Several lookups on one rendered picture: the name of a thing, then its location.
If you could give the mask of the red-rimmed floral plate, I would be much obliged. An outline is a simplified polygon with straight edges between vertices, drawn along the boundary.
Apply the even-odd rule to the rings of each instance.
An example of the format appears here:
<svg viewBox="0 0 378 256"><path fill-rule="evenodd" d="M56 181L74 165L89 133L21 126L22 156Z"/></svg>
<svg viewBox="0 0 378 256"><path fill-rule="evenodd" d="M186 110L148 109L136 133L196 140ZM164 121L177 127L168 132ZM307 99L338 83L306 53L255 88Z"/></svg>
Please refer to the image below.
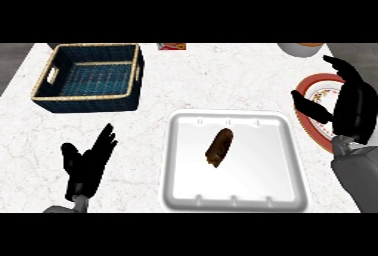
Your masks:
<svg viewBox="0 0 378 256"><path fill-rule="evenodd" d="M306 77L295 88L310 106L319 110L310 111L310 115L295 111L297 119L309 137L328 152L332 152L335 134L331 119L343 85L344 80L337 74L319 73Z"/></svg>

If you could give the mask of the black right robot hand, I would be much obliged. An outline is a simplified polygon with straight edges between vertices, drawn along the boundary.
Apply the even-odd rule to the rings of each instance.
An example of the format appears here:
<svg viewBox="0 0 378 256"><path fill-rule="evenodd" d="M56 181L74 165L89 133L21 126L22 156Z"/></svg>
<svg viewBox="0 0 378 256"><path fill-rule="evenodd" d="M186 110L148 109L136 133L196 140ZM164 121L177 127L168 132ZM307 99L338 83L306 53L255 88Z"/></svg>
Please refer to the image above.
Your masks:
<svg viewBox="0 0 378 256"><path fill-rule="evenodd" d="M366 145L374 134L378 115L378 93L375 88L363 81L356 68L341 59L323 56L332 64L337 75L344 80L332 114L332 130L335 135L354 139ZM319 112L295 90L291 91L295 109L310 115Z"/></svg>

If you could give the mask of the white bowl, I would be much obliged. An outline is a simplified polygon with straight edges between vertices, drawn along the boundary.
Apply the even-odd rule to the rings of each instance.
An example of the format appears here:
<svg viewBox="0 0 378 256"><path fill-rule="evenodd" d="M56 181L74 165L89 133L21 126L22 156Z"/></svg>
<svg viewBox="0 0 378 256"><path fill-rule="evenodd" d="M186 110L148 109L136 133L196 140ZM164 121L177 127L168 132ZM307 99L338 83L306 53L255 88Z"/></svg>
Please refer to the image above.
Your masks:
<svg viewBox="0 0 378 256"><path fill-rule="evenodd" d="M279 43L278 44L282 51L294 56L307 58L312 57L320 50L322 43Z"/></svg>

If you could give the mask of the red and yellow box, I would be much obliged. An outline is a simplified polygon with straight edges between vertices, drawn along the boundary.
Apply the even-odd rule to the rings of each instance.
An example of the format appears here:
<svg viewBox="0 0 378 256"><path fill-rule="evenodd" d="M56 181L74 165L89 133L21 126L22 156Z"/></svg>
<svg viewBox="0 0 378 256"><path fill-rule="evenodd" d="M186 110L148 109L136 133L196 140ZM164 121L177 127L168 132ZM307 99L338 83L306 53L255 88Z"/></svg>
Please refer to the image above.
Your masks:
<svg viewBox="0 0 378 256"><path fill-rule="evenodd" d="M159 50L186 50L186 43L158 43Z"/></svg>

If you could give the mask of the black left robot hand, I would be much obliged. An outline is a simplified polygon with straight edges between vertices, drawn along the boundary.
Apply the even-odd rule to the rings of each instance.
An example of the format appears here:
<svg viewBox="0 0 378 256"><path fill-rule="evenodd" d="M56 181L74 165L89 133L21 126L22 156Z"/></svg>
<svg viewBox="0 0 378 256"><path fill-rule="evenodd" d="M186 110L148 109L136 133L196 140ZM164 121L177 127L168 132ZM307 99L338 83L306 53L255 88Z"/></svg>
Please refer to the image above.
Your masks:
<svg viewBox="0 0 378 256"><path fill-rule="evenodd" d="M62 144L64 169L69 175L65 193L68 201L74 201L80 195L87 198L95 196L117 143L114 126L106 124L93 147L84 153L78 152L71 143Z"/></svg>

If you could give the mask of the white foam tray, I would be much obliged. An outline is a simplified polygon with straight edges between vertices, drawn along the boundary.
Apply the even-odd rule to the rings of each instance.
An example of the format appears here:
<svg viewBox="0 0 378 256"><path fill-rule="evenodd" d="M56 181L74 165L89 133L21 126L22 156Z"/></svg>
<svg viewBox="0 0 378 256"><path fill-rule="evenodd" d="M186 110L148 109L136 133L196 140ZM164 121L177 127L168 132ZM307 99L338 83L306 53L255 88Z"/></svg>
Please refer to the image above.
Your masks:
<svg viewBox="0 0 378 256"><path fill-rule="evenodd" d="M214 167L222 129L233 140ZM275 111L180 109L168 118L159 204L171 212L295 212L310 195L286 116Z"/></svg>

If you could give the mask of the dark blue wicker basket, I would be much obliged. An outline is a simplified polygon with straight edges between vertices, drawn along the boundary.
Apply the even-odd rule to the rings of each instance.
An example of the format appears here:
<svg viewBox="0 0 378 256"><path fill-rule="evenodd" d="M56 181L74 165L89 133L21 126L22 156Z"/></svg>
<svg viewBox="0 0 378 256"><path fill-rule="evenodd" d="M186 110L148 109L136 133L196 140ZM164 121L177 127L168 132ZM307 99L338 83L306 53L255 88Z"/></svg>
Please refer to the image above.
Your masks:
<svg viewBox="0 0 378 256"><path fill-rule="evenodd" d="M137 43L61 44L38 77L31 100L52 113L134 111L143 66Z"/></svg>

